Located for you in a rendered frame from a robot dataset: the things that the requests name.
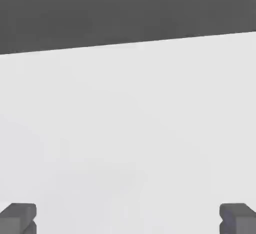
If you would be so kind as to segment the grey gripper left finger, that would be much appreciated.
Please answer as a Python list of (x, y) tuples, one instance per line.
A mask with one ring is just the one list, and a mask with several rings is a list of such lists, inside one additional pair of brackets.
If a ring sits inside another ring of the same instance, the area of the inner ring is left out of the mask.
[(34, 203), (11, 203), (0, 213), (0, 234), (37, 234)]

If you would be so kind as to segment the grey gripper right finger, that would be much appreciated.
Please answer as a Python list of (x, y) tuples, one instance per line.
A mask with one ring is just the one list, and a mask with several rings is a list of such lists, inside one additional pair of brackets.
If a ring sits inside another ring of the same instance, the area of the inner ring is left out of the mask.
[(256, 212), (245, 203), (223, 203), (219, 234), (256, 234)]

